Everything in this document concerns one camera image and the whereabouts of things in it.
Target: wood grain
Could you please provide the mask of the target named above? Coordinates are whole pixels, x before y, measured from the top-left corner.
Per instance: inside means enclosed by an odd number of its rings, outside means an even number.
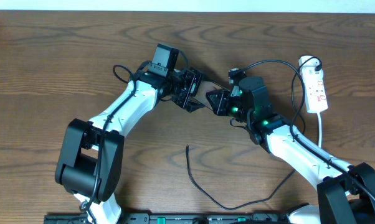
[[[78,202],[54,182],[65,128],[123,92],[114,64],[135,69],[153,57],[158,42],[183,49],[191,65],[221,83],[229,69],[254,61],[318,56],[330,107],[323,114],[324,147],[375,168],[375,15],[0,11],[0,223],[42,223],[47,213],[78,212]],[[249,75],[262,76],[276,109],[292,115],[289,69],[261,65]],[[316,116],[305,118],[307,136],[316,140]],[[225,212],[190,183],[187,144],[197,182],[226,206],[267,197],[291,170],[228,118],[160,103],[126,138],[116,190],[121,206]],[[302,202],[317,204],[316,191],[295,174],[272,200],[236,212]]]

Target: white wall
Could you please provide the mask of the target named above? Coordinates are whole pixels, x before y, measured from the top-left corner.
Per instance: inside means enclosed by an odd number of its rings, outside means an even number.
[[[375,0],[0,0],[0,9],[375,13]]]

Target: power strip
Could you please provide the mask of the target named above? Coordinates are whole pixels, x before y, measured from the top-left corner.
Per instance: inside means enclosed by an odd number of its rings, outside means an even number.
[[[298,63],[301,66],[312,56],[302,56]],[[308,113],[320,113],[328,108],[325,86],[323,84],[323,69],[315,71],[320,64],[318,59],[311,59],[305,63],[301,70],[301,76],[305,84],[305,106]]]

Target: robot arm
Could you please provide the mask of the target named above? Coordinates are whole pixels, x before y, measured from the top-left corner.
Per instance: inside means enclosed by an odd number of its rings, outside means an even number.
[[[100,224],[116,223],[121,215],[114,190],[121,174],[124,138],[138,120],[165,96],[171,96],[178,106],[188,112],[202,107],[189,98],[197,93],[204,74],[193,68],[174,70],[178,52],[178,49],[158,44],[148,70],[144,72],[141,67],[134,74],[137,81],[133,97],[125,101],[134,89],[134,82],[130,81],[124,93],[104,112],[87,122],[74,119],[67,127],[55,181],[82,203],[90,200],[98,168],[97,159],[87,156],[82,150],[98,150],[101,139],[104,138],[98,192],[88,211],[90,221]],[[107,124],[104,137],[102,128],[109,119],[109,114],[113,116]]]
[[[231,116],[246,123],[245,129],[255,144],[289,163],[317,190],[319,208],[311,205],[300,208],[288,215],[289,220],[292,223],[375,223],[374,199],[354,183],[362,184],[375,198],[374,169],[366,163],[352,166],[328,154],[295,126],[290,131],[290,121],[272,110],[262,78],[247,77],[244,72],[236,71],[239,70],[229,72],[230,83],[234,84],[232,92],[215,90],[206,93],[206,98],[216,115]],[[360,199],[357,203],[349,202],[348,194],[359,194]]]

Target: white power strip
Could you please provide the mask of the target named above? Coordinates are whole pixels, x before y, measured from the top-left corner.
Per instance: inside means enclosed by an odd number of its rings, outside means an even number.
[[[311,57],[302,56],[298,61],[299,65],[301,66]],[[318,59],[313,58],[305,63],[300,70],[305,84],[305,106],[308,113],[320,113],[328,108],[323,84],[323,69],[315,71],[315,67],[319,63]]]

